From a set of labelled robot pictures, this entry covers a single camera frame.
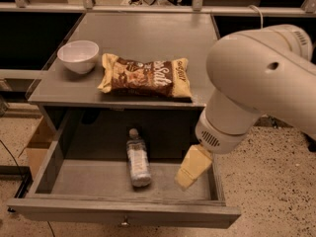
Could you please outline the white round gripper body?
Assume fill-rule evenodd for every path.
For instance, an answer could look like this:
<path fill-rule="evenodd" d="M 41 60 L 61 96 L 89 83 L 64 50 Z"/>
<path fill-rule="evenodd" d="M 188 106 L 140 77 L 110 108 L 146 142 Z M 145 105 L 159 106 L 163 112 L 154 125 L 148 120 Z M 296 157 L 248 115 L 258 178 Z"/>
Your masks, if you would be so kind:
<path fill-rule="evenodd" d="M 202 111 L 196 125 L 196 137 L 208 151 L 216 154 L 227 154 L 233 151 L 246 135 L 226 134 L 219 131 L 207 120 L 206 111 Z"/>

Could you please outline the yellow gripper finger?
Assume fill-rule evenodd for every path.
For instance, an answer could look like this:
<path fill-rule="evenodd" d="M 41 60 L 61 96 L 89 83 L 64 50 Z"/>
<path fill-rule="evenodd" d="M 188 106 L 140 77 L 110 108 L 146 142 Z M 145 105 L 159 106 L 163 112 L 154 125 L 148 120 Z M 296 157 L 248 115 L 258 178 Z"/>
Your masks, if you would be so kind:
<path fill-rule="evenodd" d="M 176 183 L 183 191 L 187 190 L 211 164 L 211 154 L 201 144 L 192 145 L 175 176 Z"/>

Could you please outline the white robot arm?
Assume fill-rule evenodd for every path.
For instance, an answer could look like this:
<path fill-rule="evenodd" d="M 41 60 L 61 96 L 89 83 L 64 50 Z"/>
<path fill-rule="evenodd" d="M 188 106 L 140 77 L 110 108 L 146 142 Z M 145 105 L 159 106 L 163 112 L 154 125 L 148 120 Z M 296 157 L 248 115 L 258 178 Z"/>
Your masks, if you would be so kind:
<path fill-rule="evenodd" d="M 185 190 L 233 151 L 263 115 L 316 138 L 316 66 L 310 36 L 295 25 L 240 31 L 218 40 L 206 60 L 214 91 L 175 181 Z"/>

